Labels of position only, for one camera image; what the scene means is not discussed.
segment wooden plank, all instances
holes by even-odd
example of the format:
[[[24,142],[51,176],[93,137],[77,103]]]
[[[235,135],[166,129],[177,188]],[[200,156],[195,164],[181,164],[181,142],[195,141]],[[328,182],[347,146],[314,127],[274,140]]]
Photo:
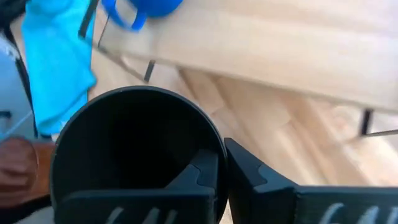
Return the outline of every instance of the wooden plank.
[[[127,21],[135,11],[126,0]],[[110,52],[398,111],[398,2],[185,0],[139,33],[109,22]]]

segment blue towel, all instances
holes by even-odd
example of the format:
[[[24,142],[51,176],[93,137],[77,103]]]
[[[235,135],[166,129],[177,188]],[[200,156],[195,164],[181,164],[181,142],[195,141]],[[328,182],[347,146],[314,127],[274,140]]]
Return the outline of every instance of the blue towel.
[[[91,47],[78,37],[90,0],[31,0],[22,23],[36,126],[59,133],[95,84]],[[91,20],[87,37],[92,37]]]

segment light wood surface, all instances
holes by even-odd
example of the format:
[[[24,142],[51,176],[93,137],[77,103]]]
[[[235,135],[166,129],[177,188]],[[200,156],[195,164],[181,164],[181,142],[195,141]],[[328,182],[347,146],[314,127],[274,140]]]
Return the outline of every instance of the light wood surface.
[[[118,0],[127,21],[135,11]],[[116,55],[398,111],[398,2],[184,0],[139,33],[109,22]]]
[[[13,33],[23,49],[17,22]],[[143,74],[147,61],[124,59]],[[90,99],[122,86],[145,85],[95,50],[91,69],[97,84]],[[398,136],[358,138],[362,108],[161,64],[155,66],[149,85],[192,100],[223,137],[234,138],[299,184],[398,186]],[[373,131],[394,128],[398,117],[375,115]],[[228,206],[221,223],[232,224]]]

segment blue handle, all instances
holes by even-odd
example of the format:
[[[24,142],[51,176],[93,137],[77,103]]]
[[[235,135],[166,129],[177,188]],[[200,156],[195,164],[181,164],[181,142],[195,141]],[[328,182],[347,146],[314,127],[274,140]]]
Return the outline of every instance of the blue handle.
[[[116,10],[116,0],[101,0],[101,3],[104,6],[105,11],[110,16],[110,18],[118,26],[134,32],[141,30],[141,28],[144,26],[147,17],[144,12],[137,12],[136,19],[134,20],[134,23],[130,26],[129,24],[127,24],[122,20],[121,16],[119,15],[119,12]]]

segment wooden floor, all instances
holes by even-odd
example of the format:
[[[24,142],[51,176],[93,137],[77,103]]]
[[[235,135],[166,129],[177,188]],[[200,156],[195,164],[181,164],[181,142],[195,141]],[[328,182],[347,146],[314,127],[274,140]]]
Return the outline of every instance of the wooden floor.
[[[144,74],[147,62],[125,62]],[[145,85],[95,50],[91,68],[98,82],[90,98]],[[398,136],[359,138],[362,108],[171,65],[156,65],[149,84],[198,104],[224,137],[298,184],[398,186]],[[374,131],[393,128],[398,116],[376,115]],[[222,223],[231,223],[229,207]]]

